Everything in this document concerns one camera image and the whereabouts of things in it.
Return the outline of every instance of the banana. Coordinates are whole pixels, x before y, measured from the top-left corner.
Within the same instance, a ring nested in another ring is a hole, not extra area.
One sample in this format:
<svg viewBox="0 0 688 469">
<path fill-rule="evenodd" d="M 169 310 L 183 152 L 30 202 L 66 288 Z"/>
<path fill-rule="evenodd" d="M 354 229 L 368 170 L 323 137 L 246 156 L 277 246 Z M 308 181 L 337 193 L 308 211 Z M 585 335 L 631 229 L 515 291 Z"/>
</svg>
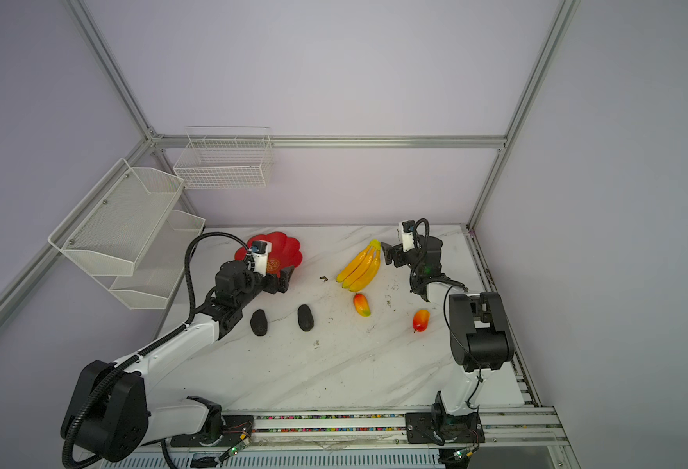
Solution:
<svg viewBox="0 0 688 469">
<path fill-rule="evenodd" d="M 377 274 L 377 270 L 381 267 L 381 250 L 377 249 L 375 251 L 375 259 L 372 261 L 370 264 L 370 267 L 367 268 L 367 271 L 362 274 L 362 277 L 359 277 L 356 281 L 352 283 L 351 286 L 349 286 L 349 291 L 353 292 L 358 292 L 365 286 L 367 286 L 373 278 L 375 278 L 375 274 Z"/>
<path fill-rule="evenodd" d="M 349 262 L 349 265 L 341 271 L 339 276 L 336 277 L 336 281 L 342 283 L 352 272 L 354 272 L 354 270 L 359 267 L 362 261 L 365 260 L 365 256 L 367 256 L 367 251 L 369 250 L 369 245 L 365 249 L 362 249 L 362 252 L 357 254 L 357 256 L 353 258 L 351 262 Z"/>
<path fill-rule="evenodd" d="M 354 272 L 352 272 L 341 283 L 342 288 L 346 288 L 348 290 L 349 286 L 351 286 L 359 277 L 362 277 L 365 274 L 365 272 L 367 272 L 367 269 L 370 267 L 370 264 L 372 264 L 372 261 L 375 258 L 375 251 L 375 248 L 370 248 L 367 250 L 367 256 L 365 257 L 365 260 L 363 260 L 362 263 L 357 266 Z"/>
</svg>

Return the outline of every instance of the red flower-shaped plate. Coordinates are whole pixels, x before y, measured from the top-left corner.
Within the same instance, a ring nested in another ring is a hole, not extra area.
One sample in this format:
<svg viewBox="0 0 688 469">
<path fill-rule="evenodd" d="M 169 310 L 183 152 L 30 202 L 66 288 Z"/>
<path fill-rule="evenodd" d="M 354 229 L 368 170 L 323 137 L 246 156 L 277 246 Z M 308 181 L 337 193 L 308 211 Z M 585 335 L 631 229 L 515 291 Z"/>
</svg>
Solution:
<svg viewBox="0 0 688 469">
<path fill-rule="evenodd" d="M 279 270 L 284 267 L 294 266 L 296 269 L 302 263 L 302 253 L 300 252 L 300 242 L 297 238 L 290 238 L 281 231 L 274 231 L 267 235 L 257 235 L 248 239 L 248 246 L 252 242 L 260 239 L 271 243 L 271 252 L 268 254 L 268 267 L 266 272 L 269 274 L 278 275 Z M 245 250 L 240 248 L 234 253 L 236 260 L 245 258 Z"/>
</svg>

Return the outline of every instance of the black cable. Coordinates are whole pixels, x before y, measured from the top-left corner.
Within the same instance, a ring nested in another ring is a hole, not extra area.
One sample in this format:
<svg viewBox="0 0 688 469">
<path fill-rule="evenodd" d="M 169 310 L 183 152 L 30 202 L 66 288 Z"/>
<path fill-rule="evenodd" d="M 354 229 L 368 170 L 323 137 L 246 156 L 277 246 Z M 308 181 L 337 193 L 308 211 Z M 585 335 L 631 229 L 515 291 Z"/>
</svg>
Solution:
<svg viewBox="0 0 688 469">
<path fill-rule="evenodd" d="M 204 301 L 204 303 L 208 303 L 211 301 L 211 295 L 213 295 L 213 292 L 215 292 L 215 291 L 216 291 L 216 287 L 211 286 L 211 290 L 208 290 L 208 293 L 206 294 L 206 300 Z"/>
<path fill-rule="evenodd" d="M 255 273 L 250 272 L 250 285 L 246 286 L 245 288 L 240 288 L 239 291 L 243 292 L 244 294 L 249 294 L 252 292 L 253 288 L 255 288 Z"/>
<path fill-rule="evenodd" d="M 190 258 L 192 258 L 193 248 L 198 244 L 198 242 L 201 239 L 210 238 L 211 236 L 223 236 L 224 238 L 234 239 L 235 241 L 240 243 L 243 248 L 245 248 L 246 252 L 250 252 L 248 246 L 245 244 L 245 241 L 236 237 L 233 234 L 223 233 L 222 231 L 212 231 L 211 233 L 203 233 L 202 235 L 196 236 L 192 241 L 190 241 L 188 249 L 185 250 L 185 283 L 188 286 L 188 298 L 190 300 L 188 319 L 185 321 L 185 324 L 192 323 L 193 318 L 195 317 L 195 292 L 193 291 L 193 278 L 190 275 Z"/>
<path fill-rule="evenodd" d="M 420 218 L 414 224 L 414 239 L 416 239 L 416 229 L 420 227 L 421 224 L 425 225 L 425 244 L 427 244 L 427 236 L 430 236 L 430 222 L 427 218 Z M 420 244 L 420 249 L 425 252 L 426 248 Z"/>
<path fill-rule="evenodd" d="M 104 397 L 104 395 L 109 392 L 109 390 L 114 386 L 115 381 L 125 373 L 125 369 L 130 365 L 138 361 L 141 357 L 138 355 L 133 355 L 126 361 L 120 363 L 114 370 L 112 370 L 107 376 L 104 377 L 99 384 L 96 385 L 94 390 L 86 398 L 84 404 L 78 410 L 78 413 L 73 418 L 73 421 L 68 426 L 68 432 L 66 433 L 65 441 L 63 442 L 63 466 L 66 469 L 82 469 L 83 467 L 94 464 L 99 459 L 102 459 L 100 455 L 94 455 L 83 461 L 76 461 L 73 459 L 73 445 L 75 444 L 75 439 L 80 431 L 80 426 L 84 423 L 86 416 L 88 416 L 91 408 Z"/>
<path fill-rule="evenodd" d="M 89 412 L 91 412 L 93 406 L 100 399 L 102 399 L 107 392 L 110 391 L 110 389 L 114 386 L 115 381 L 125 373 L 125 369 L 127 369 L 133 363 L 139 361 L 143 356 L 148 355 L 157 348 L 161 347 L 161 345 L 164 345 L 165 343 L 169 342 L 176 335 L 180 334 L 182 331 L 187 329 L 188 325 L 193 322 L 193 319 L 195 318 L 195 292 L 193 291 L 193 282 L 192 278 L 190 277 L 190 259 L 193 257 L 193 254 L 195 253 L 195 248 L 198 242 L 201 239 L 209 238 L 211 236 L 223 236 L 225 238 L 234 239 L 235 241 L 240 243 L 243 248 L 245 248 L 245 251 L 247 251 L 248 253 L 250 251 L 248 249 L 248 246 L 245 244 L 245 241 L 236 237 L 233 234 L 223 233 L 220 231 L 203 233 L 195 237 L 192 241 L 190 241 L 188 248 L 185 249 L 185 282 L 188 286 L 188 296 L 190 299 L 190 310 L 188 313 L 188 320 L 184 324 L 180 324 L 175 330 L 166 334 L 161 339 L 154 341 L 153 343 L 147 345 L 146 347 L 138 351 L 137 355 L 133 355 L 127 360 L 120 363 L 117 367 L 115 367 L 114 370 L 110 371 L 110 373 L 107 374 L 107 376 L 105 376 L 94 388 L 94 390 L 89 394 L 89 396 L 86 398 L 86 401 L 83 405 L 81 405 L 77 414 L 73 418 L 71 424 L 68 426 L 68 431 L 66 433 L 65 440 L 63 441 L 62 460 L 63 466 L 66 469 L 83 469 L 83 467 L 94 464 L 95 462 L 102 459 L 102 456 L 100 455 L 91 456 L 90 458 L 87 458 L 83 461 L 76 461 L 73 458 L 73 446 L 75 445 L 75 440 L 78 436 L 78 432 L 80 431 L 80 426 L 83 424 L 86 417 L 88 417 Z M 171 460 L 168 458 L 168 455 L 165 457 L 165 459 L 167 459 L 168 464 L 171 462 Z"/>
<path fill-rule="evenodd" d="M 481 378 L 481 377 L 482 377 L 482 369 L 480 369 L 480 378 Z M 481 383 L 481 382 L 482 382 L 481 380 L 477 380 L 477 385 L 474 387 L 474 390 L 471 392 L 471 394 L 470 394 L 470 396 L 469 396 L 469 399 L 466 399 L 466 406 L 467 406 L 468 408 L 472 409 L 472 410 L 477 410 L 477 409 L 480 408 L 480 406 L 477 406 L 476 409 L 475 409 L 475 408 L 472 408 L 472 407 L 471 407 L 471 404 L 469 404 L 469 402 L 471 402 L 471 398 L 473 398 L 474 395 L 477 394 L 477 390 L 480 389 L 480 383 Z"/>
<path fill-rule="evenodd" d="M 414 426 L 414 429 L 417 430 L 419 433 L 421 433 L 422 436 L 424 436 L 428 440 L 432 441 L 434 444 L 436 444 L 438 446 L 445 446 L 445 438 L 443 438 L 443 436 L 439 435 L 437 432 L 435 432 L 434 435 L 430 435 L 418 426 Z"/>
<path fill-rule="evenodd" d="M 446 315 L 446 312 L 445 312 L 445 302 L 448 300 L 448 294 L 450 293 L 451 289 L 454 286 L 456 286 L 456 285 L 449 286 L 448 291 L 445 292 L 445 297 L 443 298 L 443 319 L 445 320 L 445 325 L 448 328 L 448 332 L 453 337 L 453 340 L 455 340 L 456 343 L 459 345 L 459 347 L 464 349 L 464 352 L 466 352 L 466 354 L 469 355 L 469 358 L 471 358 L 475 363 L 477 363 L 477 366 L 479 366 L 479 381 L 477 382 L 477 389 L 478 389 L 479 383 L 481 383 L 483 381 L 482 380 L 482 364 L 479 361 L 477 361 L 476 358 L 474 358 L 474 355 L 472 355 L 470 351 L 466 350 L 466 347 L 464 347 L 464 344 L 462 344 L 461 341 L 459 340 L 459 338 L 456 337 L 456 334 L 453 333 L 453 329 L 451 329 L 450 324 L 448 324 L 448 316 Z"/>
<path fill-rule="evenodd" d="M 164 460 L 167 462 L 167 467 L 169 469 L 180 469 L 177 464 L 174 464 L 174 461 L 172 461 L 172 458 L 169 457 L 169 451 L 167 451 L 167 439 L 164 438 L 160 442 L 161 444 L 161 455 L 164 456 Z"/>
<path fill-rule="evenodd" d="M 460 286 L 464 291 L 467 291 L 466 285 L 462 284 L 460 281 L 453 280 L 452 278 L 446 277 L 446 276 L 440 276 L 440 277 L 431 277 L 422 282 L 421 284 L 417 285 L 414 287 L 412 290 L 412 293 L 416 293 L 420 290 L 422 290 L 425 286 L 429 284 L 433 284 L 436 281 L 439 281 L 443 284 L 448 284 L 448 285 L 453 285 L 453 286 Z"/>
<path fill-rule="evenodd" d="M 411 288 L 412 292 L 416 291 L 416 288 L 414 287 L 414 278 L 416 278 L 416 268 L 420 265 L 420 262 L 422 262 L 422 259 L 424 259 L 425 253 L 420 253 L 420 256 L 416 258 L 414 261 L 414 265 L 412 265 L 411 270 L 409 271 L 409 288 Z"/>
</svg>

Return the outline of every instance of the white marble surface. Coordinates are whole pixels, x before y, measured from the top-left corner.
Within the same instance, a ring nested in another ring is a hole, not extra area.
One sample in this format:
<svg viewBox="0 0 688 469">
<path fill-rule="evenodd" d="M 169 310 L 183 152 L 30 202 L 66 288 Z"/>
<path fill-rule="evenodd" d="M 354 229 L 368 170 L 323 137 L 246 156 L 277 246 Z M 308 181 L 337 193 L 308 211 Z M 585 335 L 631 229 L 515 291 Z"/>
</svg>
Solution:
<svg viewBox="0 0 688 469">
<path fill-rule="evenodd" d="M 300 240 L 304 256 L 286 294 L 262 293 L 244 311 L 244 318 L 221 341 L 177 367 L 152 391 L 153 402 L 182 399 L 185 393 L 221 403 L 227 410 L 315 410 L 425 407 L 457 365 L 449 348 L 442 310 L 409 293 L 408 269 L 385 262 L 364 290 L 372 315 L 354 310 L 354 294 L 336 283 L 336 276 L 370 239 L 396 244 L 395 226 L 268 227 L 225 229 L 242 239 L 283 231 Z M 443 272 L 482 289 L 460 226 L 434 226 L 443 240 Z M 200 304 L 213 286 L 218 268 L 234 258 L 234 241 L 209 238 L 200 242 L 191 273 Z M 323 281 L 321 276 L 330 280 Z M 307 333 L 297 324 L 297 308 L 307 304 L 315 327 Z M 250 330 L 250 316 L 263 308 L 269 321 L 264 337 Z M 430 323 L 414 333 L 412 317 L 430 310 Z M 167 333 L 187 316 L 184 282 L 162 327 Z M 518 404 L 520 392 L 512 370 L 496 373 L 480 403 Z"/>
</svg>

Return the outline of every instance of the white mesh shelf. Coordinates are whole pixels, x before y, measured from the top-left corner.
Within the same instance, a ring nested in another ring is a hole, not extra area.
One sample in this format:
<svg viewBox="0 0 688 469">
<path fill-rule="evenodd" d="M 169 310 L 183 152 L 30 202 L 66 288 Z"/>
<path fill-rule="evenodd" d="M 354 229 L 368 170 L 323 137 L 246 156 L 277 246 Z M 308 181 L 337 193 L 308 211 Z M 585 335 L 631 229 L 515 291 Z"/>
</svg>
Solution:
<svg viewBox="0 0 688 469">
<path fill-rule="evenodd" d="M 66 239 L 49 242 L 90 276 L 132 276 L 177 203 L 179 177 L 130 167 Z"/>
<path fill-rule="evenodd" d="M 203 231 L 205 222 L 172 210 L 133 276 L 117 277 L 109 291 L 131 309 L 166 308 L 182 278 L 185 249 Z"/>
<path fill-rule="evenodd" d="M 174 165 L 188 189 L 265 187 L 273 169 L 266 127 L 187 127 L 189 143 Z"/>
</svg>

